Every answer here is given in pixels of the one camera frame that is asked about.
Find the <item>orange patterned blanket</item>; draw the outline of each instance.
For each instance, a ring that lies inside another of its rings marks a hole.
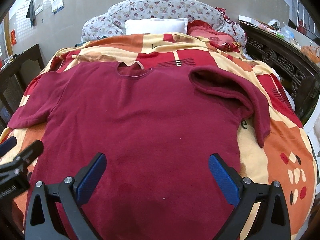
[[[116,36],[99,41],[89,41],[76,48],[59,50],[46,68],[28,86],[20,106],[26,104],[34,87],[48,71],[67,71],[78,63],[94,61],[120,61],[131,65],[139,61],[145,67],[181,65],[210,65],[212,59],[219,68],[242,76],[257,86],[269,103],[271,133],[265,146],[257,144],[252,120],[244,120],[238,129],[242,177],[248,176],[256,183],[269,184],[278,180],[284,190],[291,224],[292,239],[304,223],[313,203],[316,187],[316,162],[311,146],[299,119],[294,115],[283,88],[275,79],[271,68],[260,61],[246,60],[240,53],[222,52],[209,44],[206,38],[194,38],[181,33],[134,34]],[[0,136],[3,142],[10,136],[17,138],[17,145],[0,163],[13,158],[35,139],[41,139],[46,123],[24,129],[6,128]],[[32,171],[36,161],[30,166]],[[26,208],[27,193],[15,199],[12,215],[20,228]],[[259,204],[255,204],[240,238],[249,232]]]

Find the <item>white pillow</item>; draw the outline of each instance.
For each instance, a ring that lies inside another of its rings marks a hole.
[[[188,19],[143,19],[127,20],[124,24],[127,35],[134,33],[184,33],[187,34]]]

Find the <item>t-shirt sleeve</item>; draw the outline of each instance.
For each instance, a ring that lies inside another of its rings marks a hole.
[[[43,74],[30,95],[27,102],[20,106],[8,123],[10,128],[26,128],[46,122],[50,113],[59,102],[69,75],[66,72],[48,72]]]
[[[195,67],[189,73],[190,82],[196,89],[222,98],[237,99],[240,108],[233,112],[239,119],[254,116],[254,128],[259,146],[264,146],[264,139],[270,133],[269,104],[265,95],[247,79],[218,67]]]

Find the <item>window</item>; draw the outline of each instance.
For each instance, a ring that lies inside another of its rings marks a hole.
[[[4,31],[3,24],[0,23],[0,57],[1,59],[5,59],[7,57],[5,43],[4,43]]]

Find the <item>carved wooden furniture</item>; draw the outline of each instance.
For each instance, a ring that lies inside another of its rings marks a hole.
[[[247,53],[267,63],[285,79],[283,86],[294,100],[295,114],[302,120],[318,100],[320,68],[277,36],[244,22],[240,26],[247,34]]]
[[[19,54],[4,70],[0,71],[0,111],[5,108],[5,112],[11,116],[14,113],[14,110],[10,105],[17,108],[19,106],[20,100],[22,98],[21,89],[24,92],[28,84],[25,84],[23,78],[20,74],[20,69],[22,64],[26,60],[38,61],[40,69],[44,69],[44,63],[40,53],[39,45],[36,44],[30,49]],[[6,121],[3,117],[0,116],[0,125],[1,127],[6,127]]]

